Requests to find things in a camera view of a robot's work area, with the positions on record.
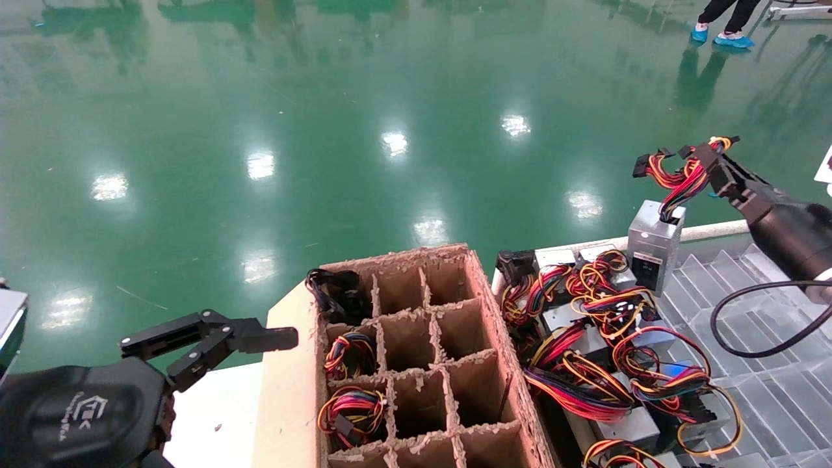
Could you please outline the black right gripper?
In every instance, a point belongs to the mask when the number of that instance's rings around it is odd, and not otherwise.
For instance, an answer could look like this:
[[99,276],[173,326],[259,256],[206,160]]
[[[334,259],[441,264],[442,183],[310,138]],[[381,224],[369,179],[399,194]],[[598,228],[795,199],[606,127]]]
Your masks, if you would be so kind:
[[792,280],[817,280],[831,267],[830,209],[800,202],[731,159],[723,144],[695,146],[711,190],[746,213],[758,249]]

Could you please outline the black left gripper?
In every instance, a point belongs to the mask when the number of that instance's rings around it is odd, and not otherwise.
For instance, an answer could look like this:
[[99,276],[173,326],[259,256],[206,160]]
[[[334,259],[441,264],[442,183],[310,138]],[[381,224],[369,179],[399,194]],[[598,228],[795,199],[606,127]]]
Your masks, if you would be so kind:
[[[112,365],[63,365],[6,377],[2,384],[3,467],[170,467],[163,456],[184,392],[235,352],[282,352],[299,345],[294,327],[204,310],[121,340]],[[166,377],[142,359],[188,346]]]

